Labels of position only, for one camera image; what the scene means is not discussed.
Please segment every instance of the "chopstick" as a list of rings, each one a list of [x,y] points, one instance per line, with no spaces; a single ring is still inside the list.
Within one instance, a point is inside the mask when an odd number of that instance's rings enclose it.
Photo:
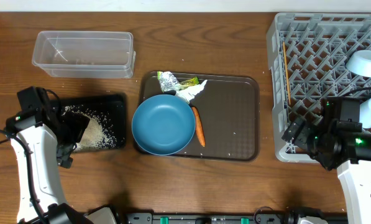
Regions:
[[[283,41],[283,59],[285,60],[285,71],[286,71],[286,85],[287,85],[287,98],[289,99],[289,105],[291,104],[291,97],[290,97],[290,82],[289,82],[289,74],[287,72],[287,58],[286,58],[286,45]]]

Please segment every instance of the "white backdrop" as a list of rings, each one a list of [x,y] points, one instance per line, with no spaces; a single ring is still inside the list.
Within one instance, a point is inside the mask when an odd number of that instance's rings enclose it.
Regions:
[[[0,11],[371,12],[371,0],[0,0]]]

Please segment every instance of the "carrot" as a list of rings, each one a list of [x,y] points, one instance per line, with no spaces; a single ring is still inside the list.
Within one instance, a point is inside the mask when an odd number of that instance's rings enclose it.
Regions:
[[[200,144],[205,147],[206,142],[204,141],[202,122],[200,121],[198,110],[195,107],[192,107],[193,114],[195,115],[196,123],[196,135],[199,139]]]

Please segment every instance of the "dish rack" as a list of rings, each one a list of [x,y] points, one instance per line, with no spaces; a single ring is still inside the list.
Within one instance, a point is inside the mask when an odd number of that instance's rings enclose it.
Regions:
[[[290,82],[288,101],[283,42]],[[371,78],[346,69],[357,50],[371,50],[371,14],[278,13],[267,32],[268,67],[273,85],[275,155],[283,162],[316,162],[282,140],[297,116],[318,124],[322,99],[371,86]],[[371,95],[360,91],[353,97]]]

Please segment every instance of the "black tray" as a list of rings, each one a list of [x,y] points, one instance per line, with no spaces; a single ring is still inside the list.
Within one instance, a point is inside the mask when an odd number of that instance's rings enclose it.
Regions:
[[[206,147],[202,147],[194,135],[189,145],[172,156],[231,161],[255,159],[259,154],[260,92],[257,82],[249,77],[173,74],[180,82],[195,76],[200,82],[208,82],[191,100],[192,106],[199,111]],[[162,91],[157,72],[152,72],[142,80],[139,103],[159,94]]]
[[[126,144],[126,103],[122,95],[91,96],[74,99],[62,99],[62,113],[67,106],[70,111],[83,112],[98,116],[105,134],[114,136],[111,144],[104,143],[101,147],[82,149],[74,152],[90,152],[106,149],[117,149]]]

